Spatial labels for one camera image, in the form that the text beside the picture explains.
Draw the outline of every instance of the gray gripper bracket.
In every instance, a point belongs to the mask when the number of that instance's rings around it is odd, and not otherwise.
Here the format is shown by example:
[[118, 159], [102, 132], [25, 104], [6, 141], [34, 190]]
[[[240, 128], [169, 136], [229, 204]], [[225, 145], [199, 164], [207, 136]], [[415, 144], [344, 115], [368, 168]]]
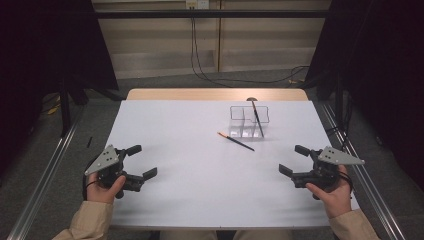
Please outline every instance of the gray gripper bracket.
[[352, 155], [344, 153], [340, 150], [337, 150], [333, 147], [325, 147], [322, 150], [321, 154], [318, 156], [318, 159], [323, 162], [328, 162], [334, 165], [363, 165], [365, 164], [364, 160], [356, 158]]
[[98, 172], [104, 168], [107, 168], [113, 164], [118, 163], [118, 155], [116, 154], [113, 145], [107, 146], [102, 153], [97, 157], [96, 160], [91, 164], [90, 167], [85, 171], [85, 176], [92, 173]]

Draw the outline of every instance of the human hand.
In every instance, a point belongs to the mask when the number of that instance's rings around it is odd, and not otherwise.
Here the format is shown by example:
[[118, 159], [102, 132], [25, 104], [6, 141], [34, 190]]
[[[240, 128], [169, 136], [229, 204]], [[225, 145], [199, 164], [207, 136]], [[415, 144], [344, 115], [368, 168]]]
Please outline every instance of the human hand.
[[[347, 175], [346, 167], [339, 165], [339, 171]], [[336, 188], [331, 192], [325, 192], [312, 183], [307, 183], [306, 188], [324, 202], [328, 218], [335, 218], [352, 211], [350, 202], [350, 185], [344, 179], [340, 179]]]
[[109, 189], [102, 188], [98, 182], [97, 172], [90, 174], [88, 182], [93, 183], [87, 186], [87, 200], [92, 202], [102, 202], [113, 204], [115, 195], [122, 189], [125, 184], [125, 176], [119, 176]]

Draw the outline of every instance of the transparent container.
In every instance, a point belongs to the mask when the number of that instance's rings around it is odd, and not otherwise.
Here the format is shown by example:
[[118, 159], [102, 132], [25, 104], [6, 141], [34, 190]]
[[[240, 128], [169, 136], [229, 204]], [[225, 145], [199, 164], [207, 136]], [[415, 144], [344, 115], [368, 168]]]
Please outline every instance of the transparent container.
[[[269, 124], [268, 107], [256, 106], [259, 123], [264, 137]], [[232, 138], [263, 138], [252, 106], [230, 107], [231, 121], [229, 136]]]

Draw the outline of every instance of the black curtain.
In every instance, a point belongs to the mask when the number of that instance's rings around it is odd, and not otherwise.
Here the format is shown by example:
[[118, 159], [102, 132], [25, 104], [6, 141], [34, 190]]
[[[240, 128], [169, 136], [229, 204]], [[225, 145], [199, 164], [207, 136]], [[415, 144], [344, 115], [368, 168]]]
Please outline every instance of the black curtain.
[[326, 99], [337, 80], [424, 189], [424, 3], [419, 0], [333, 0], [306, 81]]
[[[0, 0], [1, 172], [25, 142], [47, 93], [64, 76], [118, 89], [90, 0]], [[70, 82], [83, 89], [81, 82]]]

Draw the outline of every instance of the white wall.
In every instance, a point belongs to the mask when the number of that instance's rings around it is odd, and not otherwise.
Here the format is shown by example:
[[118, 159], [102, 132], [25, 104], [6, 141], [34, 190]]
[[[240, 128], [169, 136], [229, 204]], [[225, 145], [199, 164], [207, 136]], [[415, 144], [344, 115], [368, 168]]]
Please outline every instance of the white wall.
[[[329, 0], [210, 0], [211, 9], [323, 10]], [[185, 1], [93, 0], [96, 10], [185, 9]], [[190, 19], [100, 19], [118, 79], [192, 73]], [[324, 19], [196, 19], [204, 72], [309, 65]]]

